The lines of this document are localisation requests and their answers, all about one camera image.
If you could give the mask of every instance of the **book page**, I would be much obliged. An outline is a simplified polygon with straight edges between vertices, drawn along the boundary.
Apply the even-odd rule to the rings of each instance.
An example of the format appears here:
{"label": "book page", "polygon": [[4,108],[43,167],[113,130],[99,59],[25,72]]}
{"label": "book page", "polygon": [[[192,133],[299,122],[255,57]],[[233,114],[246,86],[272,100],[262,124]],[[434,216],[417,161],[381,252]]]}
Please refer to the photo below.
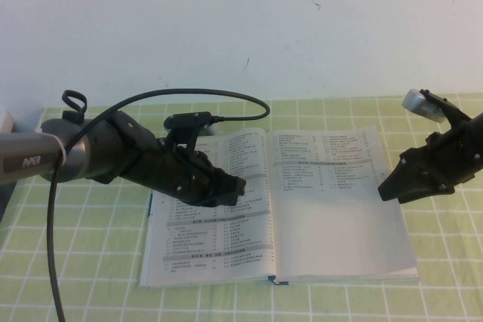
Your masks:
{"label": "book page", "polygon": [[234,207],[190,207],[155,192],[142,286],[212,283],[275,274],[265,131],[198,138],[216,167],[247,181]]}
{"label": "book page", "polygon": [[375,127],[268,137],[278,279],[416,266],[401,207],[377,192],[388,168]]}

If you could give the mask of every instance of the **table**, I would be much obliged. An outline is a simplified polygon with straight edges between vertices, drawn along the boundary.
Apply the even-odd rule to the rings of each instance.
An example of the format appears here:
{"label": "table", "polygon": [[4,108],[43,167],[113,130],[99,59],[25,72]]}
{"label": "table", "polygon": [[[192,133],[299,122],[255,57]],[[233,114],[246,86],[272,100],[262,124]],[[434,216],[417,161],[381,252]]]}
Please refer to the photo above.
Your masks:
{"label": "table", "polygon": [[[483,112],[483,94],[444,95],[469,114]],[[266,130],[342,130],[375,124],[389,165],[447,130],[412,115],[402,97],[269,101],[263,120],[221,124]],[[104,108],[91,107],[91,118]],[[243,102],[128,106],[157,136],[166,116],[211,111],[253,115]],[[60,117],[47,109],[45,119]],[[0,320],[55,321],[45,254],[48,183],[18,183],[0,223]],[[374,284],[223,284],[145,290],[137,287],[146,235],[149,190],[117,179],[86,179],[59,187],[55,249],[68,321],[403,322],[483,321],[483,174],[451,196],[403,206],[418,258],[420,282]]]}

